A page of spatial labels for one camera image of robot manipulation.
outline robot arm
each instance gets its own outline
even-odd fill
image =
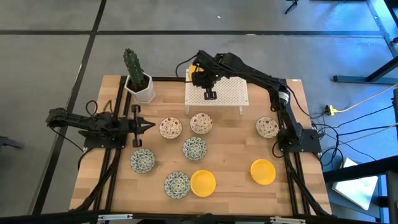
[[[269,92],[271,111],[279,112],[285,129],[279,133],[281,146],[292,152],[320,152],[318,134],[312,129],[303,129],[294,117],[290,107],[290,92],[286,80],[266,75],[243,63],[243,61],[232,53],[216,54],[215,57],[200,50],[197,53],[193,65],[202,68],[203,71],[192,74],[192,84],[206,90],[205,99],[214,100],[216,92],[212,91],[214,84],[222,77],[243,78]]]
[[[92,117],[67,113],[63,108],[51,109],[47,117],[50,128],[72,126],[80,128],[81,135],[86,137],[85,147],[123,148],[126,136],[134,133],[133,146],[141,147],[140,134],[155,126],[154,123],[138,116],[139,105],[132,105],[134,119],[116,118],[110,112],[98,113]]]

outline black cable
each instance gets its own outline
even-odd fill
[[[109,105],[109,109],[110,109],[110,111],[111,111],[111,114],[113,114],[112,100],[108,100],[108,102],[106,102],[106,104],[105,104],[105,106],[104,106],[104,109],[103,109],[102,111],[105,112],[106,109],[107,109],[107,107],[108,107],[108,105]]]
[[[339,145],[339,143],[340,143],[340,142],[339,142],[339,139],[338,139],[339,134],[338,134],[338,132],[336,131],[336,129],[335,129],[334,127],[330,126],[330,125],[327,125],[327,124],[315,124],[315,123],[314,123],[314,125],[324,125],[324,126],[326,126],[326,127],[331,128],[331,129],[334,130],[334,132],[336,133],[336,146],[335,146],[334,148],[330,148],[330,149],[326,150],[326,152],[328,152],[329,150],[334,149],[333,152],[332,152],[332,154],[331,154],[331,159],[330,159],[330,161],[329,161],[327,164],[325,164],[325,165],[322,164],[322,167],[324,167],[324,166],[327,166],[327,165],[329,165],[329,164],[332,163],[332,167],[333,167],[333,160],[334,160],[334,158],[335,158],[335,156],[336,156],[336,154],[337,154],[338,151],[341,153],[341,157],[343,158],[343,153],[338,149],[338,145]]]
[[[334,151],[333,151],[333,153],[332,153],[332,155],[331,155],[330,161],[328,162],[328,164],[323,165],[323,164],[322,164],[322,157],[323,157],[328,151],[330,151],[330,150],[332,150],[332,149],[334,149]],[[334,171],[336,171],[335,165],[333,164],[333,160],[335,159],[337,152],[340,153],[340,155],[341,155],[341,160],[343,160],[343,159],[344,159],[343,153],[341,152],[340,149],[338,149],[338,148],[330,148],[330,149],[326,150],[325,152],[323,152],[323,153],[322,153],[322,156],[319,158],[319,161],[321,162],[321,166],[324,167],[324,166],[327,166],[327,165],[331,164],[331,168],[332,168]]]
[[[381,128],[388,128],[389,126],[381,126],[381,127],[375,127],[375,128],[366,128],[366,129],[362,129],[359,131],[354,131],[352,133],[344,133],[344,134],[339,134],[339,136],[343,136],[343,135],[348,135],[348,134],[355,134],[355,133],[360,133],[363,131],[369,131],[369,130],[374,130],[374,129],[381,129]]]
[[[392,107],[393,107],[393,105],[388,106],[388,107],[383,108],[383,109],[379,109],[379,110],[377,110],[377,111],[375,111],[375,112],[372,112],[372,113],[368,113],[368,114],[366,114],[366,115],[363,115],[363,116],[360,116],[360,117],[358,117],[358,118],[352,119],[351,121],[344,122],[344,123],[340,124],[339,126],[337,126],[336,128],[340,128],[340,127],[341,127],[342,125],[344,125],[344,124],[348,124],[348,123],[350,123],[350,122],[356,121],[356,120],[358,120],[358,119],[361,119],[361,118],[364,118],[364,117],[366,117],[366,116],[369,116],[369,115],[378,113],[378,112],[380,112],[380,111],[384,111],[384,110],[389,109],[389,108],[392,108]]]
[[[81,147],[79,147],[76,143],[74,143],[72,140],[68,139],[67,137],[65,137],[64,135],[60,134],[58,131],[54,130],[53,128],[50,128],[53,132],[57,133],[59,136],[63,137],[64,139],[68,140],[70,143],[72,143],[74,146],[76,146],[77,148],[80,149],[80,151],[83,152],[83,149]]]
[[[276,141],[274,143],[274,145],[272,146],[272,155],[275,156],[276,158],[282,158],[284,156],[284,155],[281,155],[281,156],[275,155],[274,149],[275,149],[276,144],[279,143],[279,142],[281,142],[281,140]]]
[[[179,63],[179,64],[175,67],[175,76],[176,76],[177,78],[179,77],[178,72],[177,72],[179,66],[182,65],[182,64],[184,64],[184,63],[187,63],[187,62],[191,61],[191,60],[192,60],[194,57],[196,57],[196,56],[197,56],[197,55],[192,56],[192,57],[189,58],[188,60],[185,60],[185,61]]]
[[[294,91],[291,89],[291,87],[289,87],[288,85],[286,85],[285,87],[293,94],[293,97],[294,97],[294,99],[296,100],[296,103],[297,103],[298,108],[300,108],[300,110],[301,110],[305,115],[307,115],[308,117],[310,117],[310,119],[315,119],[315,118],[320,118],[320,117],[322,117],[322,115],[324,114],[324,112],[323,112],[321,115],[319,115],[319,116],[311,117],[311,115],[309,115],[307,112],[305,112],[305,111],[303,110],[303,108],[301,107],[301,105],[300,105],[300,103],[299,103],[299,101],[298,101],[298,99],[297,99],[297,97],[296,97],[296,94],[295,94]]]
[[[88,105],[90,103],[94,103],[95,105],[94,113],[90,113],[90,111],[88,111]],[[98,110],[98,104],[95,100],[90,100],[89,102],[86,103],[86,112],[91,116],[90,118],[92,118],[97,113],[97,110]]]
[[[85,151],[85,152],[80,156],[79,161],[77,162],[77,171],[79,171],[79,169],[80,169],[80,163],[81,163],[81,160],[83,159],[83,157],[84,157],[87,153],[89,153],[91,150],[93,150],[93,149],[94,149],[94,148],[88,148],[87,151]]]
[[[328,133],[325,133],[325,134],[326,134],[327,136],[331,137],[332,139],[336,140],[336,138],[334,138],[333,136],[329,135]],[[355,149],[353,146],[350,146],[348,143],[345,143],[345,142],[343,142],[343,141],[340,141],[340,142],[343,143],[343,144],[345,144],[345,145],[347,145],[347,146],[350,147],[352,150],[354,150],[354,151],[356,151],[356,152],[358,152],[358,153],[360,153],[360,154],[362,154],[362,155],[368,156],[368,157],[370,157],[371,159],[373,159],[374,161],[377,161],[377,160],[376,160],[375,158],[373,158],[372,156],[370,156],[370,155],[368,155],[368,154],[366,154],[366,153],[363,153],[363,152],[361,152],[361,151]]]

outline concrete floor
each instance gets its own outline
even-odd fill
[[[301,0],[288,15],[288,1],[223,0],[203,2],[172,0],[108,1],[100,30],[378,30],[365,2],[338,3]],[[391,36],[382,0],[372,0]],[[0,1],[0,29],[91,29],[100,0]],[[87,43],[87,36],[0,35],[0,135],[25,142],[21,151],[0,151],[0,217],[29,212],[54,133],[45,126],[48,110],[66,105]],[[198,49],[210,54],[233,52],[248,65],[279,78],[303,80],[311,113],[325,104],[343,109],[387,86],[334,83],[333,75],[367,76],[392,58],[381,37],[240,36],[240,35],[117,35],[97,36],[75,113],[95,100],[103,75],[127,75],[125,48],[134,49],[143,69],[153,76],[174,76],[175,66]],[[397,71],[389,74],[396,77]],[[371,99],[347,113],[326,117],[330,125],[390,105],[392,91]],[[364,118],[346,133],[394,123],[393,110]],[[352,135],[342,141],[355,138]],[[83,138],[70,128],[67,136],[78,144]],[[334,145],[324,137],[322,146]],[[376,159],[393,156],[396,132],[392,130],[351,144]],[[341,146],[345,156],[359,162],[370,158]],[[67,211],[81,152],[69,142],[63,150],[46,200],[44,212]],[[332,206],[333,212],[347,215]]]

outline wooden tabletop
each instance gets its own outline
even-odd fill
[[[98,108],[103,108],[108,100],[113,100],[113,103],[116,101],[120,78],[117,75],[104,76]],[[287,83],[307,111],[302,82],[288,80]],[[129,135],[126,148],[121,153],[112,212],[292,215],[284,160],[273,157],[271,153],[276,139],[264,139],[256,131],[255,123],[261,116],[277,120],[276,113],[270,111],[266,90],[248,84],[249,106],[242,116],[235,107],[193,107],[190,115],[186,116],[183,82],[154,82],[154,89],[156,97],[149,105],[141,105],[141,115],[157,126],[147,130],[141,138],[143,148],[155,154],[155,166],[146,174],[137,174],[131,169],[130,158],[137,148],[132,147],[133,136]],[[123,93],[122,105],[125,97],[126,91]],[[309,118],[299,110],[296,102],[292,100],[291,104],[297,121],[304,128],[311,128]],[[190,129],[189,123],[190,118],[199,112],[209,114],[214,126],[208,134],[200,136],[207,143],[207,155],[200,161],[189,161],[183,155],[182,146],[186,139],[198,136]],[[163,138],[159,133],[160,122],[169,116],[178,118],[183,124],[182,134],[172,140]],[[331,212],[319,161],[310,153],[300,155],[306,186],[323,209]],[[79,206],[93,190],[100,175],[103,156],[104,149],[94,149],[82,160],[70,208]],[[261,158],[271,161],[275,166],[276,178],[270,185],[259,185],[251,178],[251,164]],[[190,177],[200,169],[214,174],[217,185],[213,194],[200,198],[189,192],[182,199],[171,199],[166,195],[164,181],[171,172],[182,171]],[[108,185],[104,187],[101,208],[104,208],[107,188]],[[303,213],[297,186],[295,192],[299,211]]]

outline yellow cable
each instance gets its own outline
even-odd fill
[[[386,88],[385,90],[383,90],[383,91],[381,91],[381,92],[379,92],[379,93],[376,93],[376,94],[373,95],[373,96],[370,96],[370,97],[366,98],[366,99],[363,100],[363,101],[360,101],[359,103],[356,103],[356,104],[353,105],[353,106],[350,106],[349,108],[347,108],[347,109],[345,109],[345,110],[341,110],[341,111],[340,111],[340,110],[333,109],[333,112],[334,112],[334,113],[341,113],[341,112],[348,111],[348,110],[354,108],[355,106],[358,106],[358,105],[360,105],[361,103],[363,103],[363,102],[365,102],[365,101],[367,101],[367,100],[370,100],[371,98],[373,98],[373,97],[375,97],[375,96],[378,96],[378,95],[380,95],[381,93],[384,93],[385,91],[387,91],[387,90],[389,90],[389,89],[391,89],[391,88],[394,88],[394,87],[397,86],[397,85],[398,85],[398,83],[395,84],[395,85],[393,85],[393,86],[390,86],[389,88]]]

